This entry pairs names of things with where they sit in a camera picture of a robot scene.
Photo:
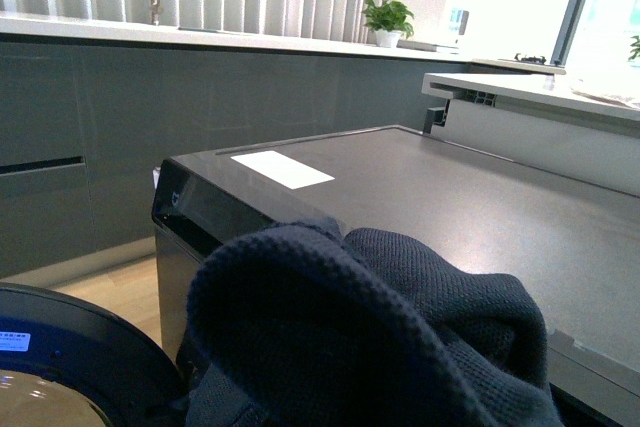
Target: white paper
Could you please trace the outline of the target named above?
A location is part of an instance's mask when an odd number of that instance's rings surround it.
[[[235,155],[231,158],[290,189],[299,189],[334,179],[330,175],[273,150]]]

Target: white countertop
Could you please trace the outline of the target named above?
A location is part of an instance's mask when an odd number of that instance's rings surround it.
[[[194,32],[179,30],[177,27],[170,26],[52,17],[15,12],[0,12],[1,33],[123,42],[284,50],[441,62],[471,61],[470,57],[460,54],[424,52],[402,48],[387,49],[376,47],[375,45],[350,42],[233,32]]]
[[[571,90],[567,76],[425,74],[422,92],[443,98],[455,98],[457,89],[471,89],[512,99],[564,107],[640,122],[640,109],[601,102]]]

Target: kitchen counter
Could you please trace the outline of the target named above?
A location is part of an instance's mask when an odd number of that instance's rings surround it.
[[[172,26],[153,26],[13,12],[0,12],[0,33],[442,62],[470,62],[472,60],[471,57],[460,54],[423,52],[401,48],[386,49],[374,45],[351,42],[240,32],[182,30]]]
[[[462,90],[471,89],[501,100],[522,100],[640,123],[640,109],[575,94],[571,82],[570,77],[546,75],[425,74],[422,92],[452,99]]]
[[[564,76],[425,74],[422,92],[446,102],[425,131],[640,196],[640,109],[577,95],[571,82]]]

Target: black appliance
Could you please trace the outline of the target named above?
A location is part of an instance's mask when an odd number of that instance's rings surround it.
[[[292,189],[233,158],[267,151],[333,180]],[[640,425],[640,199],[401,127],[165,160],[152,216],[167,353],[213,249],[274,220],[322,215],[343,233],[400,232],[462,270],[517,276],[545,316],[567,425]]]
[[[179,427],[186,395],[172,361],[122,318],[0,282],[3,425]]]

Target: white label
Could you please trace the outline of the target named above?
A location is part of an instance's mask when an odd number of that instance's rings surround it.
[[[231,158],[290,189],[299,189],[333,180],[330,175],[273,150],[236,155]]]
[[[0,352],[26,352],[29,350],[31,334],[23,332],[0,332]]]

